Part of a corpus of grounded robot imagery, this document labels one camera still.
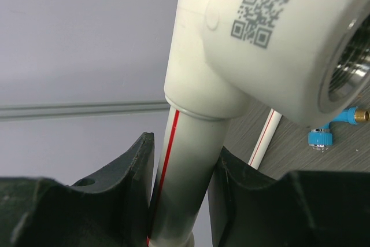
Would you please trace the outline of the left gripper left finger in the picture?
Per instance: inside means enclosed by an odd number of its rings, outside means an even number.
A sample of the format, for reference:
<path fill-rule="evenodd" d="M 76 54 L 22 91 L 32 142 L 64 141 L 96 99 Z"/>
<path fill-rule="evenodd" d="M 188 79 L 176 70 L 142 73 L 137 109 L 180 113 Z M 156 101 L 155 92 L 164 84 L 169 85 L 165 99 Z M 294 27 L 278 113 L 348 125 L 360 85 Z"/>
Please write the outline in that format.
<path fill-rule="evenodd" d="M 2 246 L 146 246 L 154 134 L 67 186 L 1 178 Z"/>

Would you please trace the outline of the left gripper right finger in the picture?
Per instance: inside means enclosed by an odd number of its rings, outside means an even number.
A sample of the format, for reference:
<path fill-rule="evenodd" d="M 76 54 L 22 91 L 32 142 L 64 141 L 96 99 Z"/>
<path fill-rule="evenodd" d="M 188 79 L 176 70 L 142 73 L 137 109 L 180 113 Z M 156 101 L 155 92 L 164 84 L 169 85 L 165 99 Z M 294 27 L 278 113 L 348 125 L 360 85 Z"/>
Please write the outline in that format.
<path fill-rule="evenodd" d="M 369 174 L 291 171 L 272 179 L 227 149 L 212 176 L 214 246 L 368 246 Z"/>

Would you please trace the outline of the white PVC pipe frame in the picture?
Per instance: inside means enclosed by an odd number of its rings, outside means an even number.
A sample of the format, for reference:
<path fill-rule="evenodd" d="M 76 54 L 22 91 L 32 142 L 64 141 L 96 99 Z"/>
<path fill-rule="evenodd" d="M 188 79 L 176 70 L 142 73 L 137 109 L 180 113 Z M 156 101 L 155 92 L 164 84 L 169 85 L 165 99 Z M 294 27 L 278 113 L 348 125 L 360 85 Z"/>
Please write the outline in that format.
<path fill-rule="evenodd" d="M 369 81 L 369 0 L 178 0 L 148 246 L 189 246 L 230 121 L 254 97 L 317 128 Z"/>

